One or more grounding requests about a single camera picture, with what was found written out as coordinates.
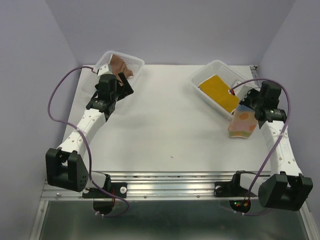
orange polka dot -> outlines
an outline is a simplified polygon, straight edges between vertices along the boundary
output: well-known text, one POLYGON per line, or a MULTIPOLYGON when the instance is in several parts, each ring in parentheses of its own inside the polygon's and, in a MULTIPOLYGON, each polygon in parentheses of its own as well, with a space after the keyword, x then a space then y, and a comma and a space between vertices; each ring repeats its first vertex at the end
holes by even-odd
POLYGON ((241 119, 241 120, 246 120, 246 119, 248 119, 249 118, 249 114, 248 113, 242 113, 241 115, 239 115, 239 118, 241 119))
POLYGON ((250 132, 253 132, 253 131, 255 130, 256 126, 257 126, 257 125, 251 125, 251 126, 249 126, 249 131, 250 131, 250 132))

brown cloth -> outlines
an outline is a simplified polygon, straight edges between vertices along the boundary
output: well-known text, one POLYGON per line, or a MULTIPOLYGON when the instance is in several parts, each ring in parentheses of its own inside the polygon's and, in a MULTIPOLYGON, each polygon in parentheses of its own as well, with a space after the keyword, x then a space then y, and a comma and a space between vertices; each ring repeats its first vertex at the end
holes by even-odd
POLYGON ((131 70, 128 69, 125 61, 123 61, 120 57, 116 55, 112 55, 110 63, 112 74, 116 76, 116 79, 118 79, 121 83, 121 79, 119 78, 118 74, 123 73, 125 78, 132 77, 134 74, 131 70))

gray floor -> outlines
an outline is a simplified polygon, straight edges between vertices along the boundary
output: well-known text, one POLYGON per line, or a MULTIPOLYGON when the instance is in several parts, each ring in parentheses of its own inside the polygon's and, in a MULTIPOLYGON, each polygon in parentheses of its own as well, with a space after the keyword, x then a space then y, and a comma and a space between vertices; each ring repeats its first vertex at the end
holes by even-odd
MULTIPOLYGON (((52 201, 41 240, 304 240, 299 212, 240 216, 228 201, 140 201, 116 218, 95 216, 91 201, 52 201)), ((261 210, 252 202, 251 212, 261 210)))

robotic arm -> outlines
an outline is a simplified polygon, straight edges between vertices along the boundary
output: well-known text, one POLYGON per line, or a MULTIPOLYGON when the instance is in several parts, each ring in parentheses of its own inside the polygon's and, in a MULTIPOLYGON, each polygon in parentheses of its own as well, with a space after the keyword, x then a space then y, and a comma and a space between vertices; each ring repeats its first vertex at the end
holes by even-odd
MULTIPOLYGON (((96 92, 87 104, 76 126, 77 130, 73 130, 57 149, 50 148, 45 155, 49 185, 76 192, 81 192, 84 188, 95 188, 89 180, 89 173, 83 162, 86 145, 78 130, 83 133, 90 144, 98 129, 114 112, 116 102, 134 92, 125 75, 119 73, 122 82, 118 81, 107 64, 99 69, 97 76, 99 82, 95 86, 96 92)), ((92 178, 99 186, 103 186, 105 191, 111 190, 109 175, 92 172, 92 178)))
MULTIPOLYGON (((238 171, 231 182, 223 187, 219 186, 217 197, 225 197, 229 191, 233 197, 239 197, 242 190, 250 190, 252 195, 258 196, 259 203, 265 208, 298 211, 313 188, 311 178, 305 177, 297 165, 288 138, 285 122, 287 115, 284 110, 278 109, 279 96, 282 88, 270 81, 262 82, 260 92, 243 85, 237 92, 231 91, 242 99, 239 104, 245 105, 255 111, 259 128, 269 150, 271 177, 263 181, 254 174, 238 171)), ((245 201, 231 204, 232 209, 246 213, 250 206, 245 201)))

table surface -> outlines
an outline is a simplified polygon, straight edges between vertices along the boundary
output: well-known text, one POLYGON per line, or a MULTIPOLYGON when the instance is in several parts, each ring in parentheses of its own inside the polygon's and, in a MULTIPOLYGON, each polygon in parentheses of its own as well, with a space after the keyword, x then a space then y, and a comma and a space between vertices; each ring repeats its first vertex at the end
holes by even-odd
MULTIPOLYGON (((267 155, 258 128, 249 139, 228 137, 230 124, 202 101, 190 77, 202 65, 145 65, 132 85, 134 94, 116 103, 116 110, 94 136, 93 170, 104 172, 257 171, 267 155)), ((249 66, 231 66, 248 79, 249 66)), ((81 90, 89 69, 83 69, 69 122, 81 119, 89 97, 81 90)), ((66 128, 64 139, 72 129, 66 128)), ((88 156, 84 162, 88 167, 88 156)))

